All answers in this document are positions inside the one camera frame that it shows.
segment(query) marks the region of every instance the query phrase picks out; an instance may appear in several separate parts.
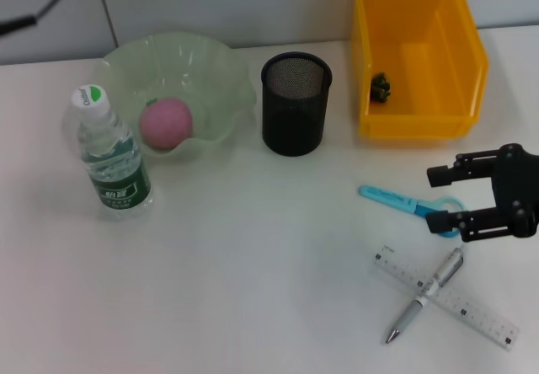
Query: green glass bowl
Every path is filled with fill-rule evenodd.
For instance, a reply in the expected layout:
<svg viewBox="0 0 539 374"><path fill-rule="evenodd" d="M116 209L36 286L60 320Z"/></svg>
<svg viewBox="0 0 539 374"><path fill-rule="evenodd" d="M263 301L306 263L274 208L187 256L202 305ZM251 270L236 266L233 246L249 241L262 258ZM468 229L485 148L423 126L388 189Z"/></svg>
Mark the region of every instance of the green glass bowl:
<svg viewBox="0 0 539 374"><path fill-rule="evenodd" d="M225 138L237 115L254 107L256 93L240 55L217 40L191 33L151 35L108 54L95 68L91 83L101 85L110 104L127 122L152 157L198 151ZM193 115L193 135L175 149L146 145L139 117L155 99L182 99Z"/></svg>

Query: water bottle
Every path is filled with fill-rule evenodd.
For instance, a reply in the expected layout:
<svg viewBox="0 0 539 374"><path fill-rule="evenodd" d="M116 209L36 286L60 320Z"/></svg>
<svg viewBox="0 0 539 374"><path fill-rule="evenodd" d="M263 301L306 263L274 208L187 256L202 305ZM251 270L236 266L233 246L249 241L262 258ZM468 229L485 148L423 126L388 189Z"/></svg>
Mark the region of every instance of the water bottle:
<svg viewBox="0 0 539 374"><path fill-rule="evenodd" d="M116 219L138 216L153 202L141 150L107 93L84 85L72 95L63 121L72 152L83 161L99 199Z"/></svg>

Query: pen tip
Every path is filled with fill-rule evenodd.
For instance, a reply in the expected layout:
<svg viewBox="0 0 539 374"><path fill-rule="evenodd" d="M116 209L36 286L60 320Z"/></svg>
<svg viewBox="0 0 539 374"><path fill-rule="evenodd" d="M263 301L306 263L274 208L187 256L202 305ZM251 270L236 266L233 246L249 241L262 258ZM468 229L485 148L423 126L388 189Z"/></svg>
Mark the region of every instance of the pen tip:
<svg viewBox="0 0 539 374"><path fill-rule="evenodd" d="M387 336L386 345L389 345L391 342L393 342L395 338L399 335L400 332L397 329L392 330L389 336Z"/></svg>

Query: pink ball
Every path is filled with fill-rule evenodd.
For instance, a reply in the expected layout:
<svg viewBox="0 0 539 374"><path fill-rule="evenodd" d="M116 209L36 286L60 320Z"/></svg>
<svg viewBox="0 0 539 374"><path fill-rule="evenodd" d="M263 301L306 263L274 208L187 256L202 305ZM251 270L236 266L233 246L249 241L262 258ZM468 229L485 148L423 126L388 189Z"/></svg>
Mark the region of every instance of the pink ball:
<svg viewBox="0 0 539 374"><path fill-rule="evenodd" d="M193 115L182 100L161 99L142 111L139 128L150 147L174 149L191 136Z"/></svg>

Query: bottle cap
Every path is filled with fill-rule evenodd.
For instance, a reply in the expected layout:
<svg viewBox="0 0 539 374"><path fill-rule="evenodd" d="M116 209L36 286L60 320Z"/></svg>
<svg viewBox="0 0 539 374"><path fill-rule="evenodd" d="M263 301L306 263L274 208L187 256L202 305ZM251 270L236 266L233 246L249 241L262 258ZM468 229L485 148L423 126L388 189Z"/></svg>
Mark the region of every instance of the bottle cap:
<svg viewBox="0 0 539 374"><path fill-rule="evenodd" d="M71 97L73 107L85 120L98 120L110 110L107 93L98 85L83 85Z"/></svg>

